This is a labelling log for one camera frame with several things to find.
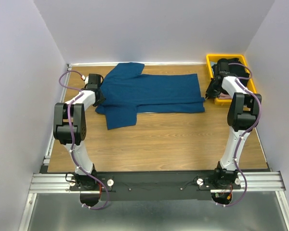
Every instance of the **metal floor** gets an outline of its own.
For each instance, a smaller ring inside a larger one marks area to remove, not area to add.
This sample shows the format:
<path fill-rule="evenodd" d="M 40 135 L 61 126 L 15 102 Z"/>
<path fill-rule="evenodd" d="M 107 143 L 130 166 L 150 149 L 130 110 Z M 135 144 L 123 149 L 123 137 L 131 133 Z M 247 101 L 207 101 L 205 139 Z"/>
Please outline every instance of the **metal floor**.
<path fill-rule="evenodd" d="M 234 200 L 241 195 L 234 192 Z M 235 206 L 213 201 L 119 201 L 81 207 L 79 194 L 38 194 L 29 231 L 286 231 L 275 192 L 247 192 Z"/>

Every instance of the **white wall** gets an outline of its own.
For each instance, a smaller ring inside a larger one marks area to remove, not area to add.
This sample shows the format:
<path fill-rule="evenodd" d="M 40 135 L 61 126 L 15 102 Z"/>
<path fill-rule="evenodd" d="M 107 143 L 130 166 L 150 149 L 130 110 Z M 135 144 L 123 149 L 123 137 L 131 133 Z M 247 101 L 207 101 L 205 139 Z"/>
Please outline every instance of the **white wall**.
<path fill-rule="evenodd" d="M 274 0 L 34 0 L 68 63 L 243 53 Z"/>
<path fill-rule="evenodd" d="M 246 58 L 263 96 L 258 129 L 267 161 L 281 170 L 289 203 L 289 0 L 276 0 Z"/>
<path fill-rule="evenodd" d="M 0 231 L 18 230 L 64 69 L 33 1 L 0 1 Z"/>

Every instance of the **yellow tray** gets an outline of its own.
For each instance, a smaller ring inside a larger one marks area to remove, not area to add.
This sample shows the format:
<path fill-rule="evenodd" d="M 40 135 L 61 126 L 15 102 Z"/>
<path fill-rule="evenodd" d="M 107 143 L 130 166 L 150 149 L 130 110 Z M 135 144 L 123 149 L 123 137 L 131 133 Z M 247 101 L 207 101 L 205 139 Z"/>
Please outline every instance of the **yellow tray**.
<path fill-rule="evenodd" d="M 207 54 L 207 69 L 208 69 L 208 72 L 209 72 L 210 80 L 211 80 L 211 78 L 214 78 L 210 62 L 215 62 L 216 63 L 218 60 L 220 60 L 222 58 L 225 58 L 225 59 L 239 58 L 239 61 L 242 64 L 244 64 L 245 66 L 247 66 L 246 60 L 245 60 L 245 58 L 244 58 L 244 56 L 242 54 Z M 255 85 L 254 85 L 252 79 L 250 79 L 248 81 L 247 88 L 251 92 L 257 93 Z M 217 104 L 217 105 L 230 105 L 231 104 L 231 100 L 221 100 L 221 99 L 215 98 L 214 99 L 214 103 Z"/>

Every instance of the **folded clothing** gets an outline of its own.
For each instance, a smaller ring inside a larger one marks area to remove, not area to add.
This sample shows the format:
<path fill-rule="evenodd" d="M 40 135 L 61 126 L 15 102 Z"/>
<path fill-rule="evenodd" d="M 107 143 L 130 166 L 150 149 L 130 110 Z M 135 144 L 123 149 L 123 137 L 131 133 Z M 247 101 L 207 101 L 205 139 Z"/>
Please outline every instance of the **folded clothing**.
<path fill-rule="evenodd" d="M 144 64 L 118 64 L 104 79 L 106 100 L 95 111 L 105 114 L 107 128 L 133 126 L 137 113 L 204 112 L 197 74 L 141 74 Z"/>

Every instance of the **wooden surface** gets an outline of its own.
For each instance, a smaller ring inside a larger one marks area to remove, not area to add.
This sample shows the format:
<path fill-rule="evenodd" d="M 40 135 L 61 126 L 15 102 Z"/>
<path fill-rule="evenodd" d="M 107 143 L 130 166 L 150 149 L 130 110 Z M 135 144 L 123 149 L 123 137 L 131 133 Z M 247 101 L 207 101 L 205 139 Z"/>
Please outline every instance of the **wooden surface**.
<path fill-rule="evenodd" d="M 98 73 L 103 76 L 111 66 L 74 67 L 84 75 Z M 202 96 L 209 77 L 204 65 L 146 66 L 143 73 L 181 75 L 197 73 Z M 83 82 L 73 73 L 69 86 L 81 88 Z M 77 94 L 67 90 L 65 101 Z M 138 114 L 132 127 L 107 130 L 104 115 L 90 107 L 86 111 L 88 155 L 97 171 L 158 171 L 214 169 L 227 144 L 228 106 L 204 103 L 206 112 L 196 114 Z M 255 131 L 248 137 L 240 160 L 243 169 L 267 168 Z M 73 171 L 67 150 L 55 141 L 49 172 Z"/>

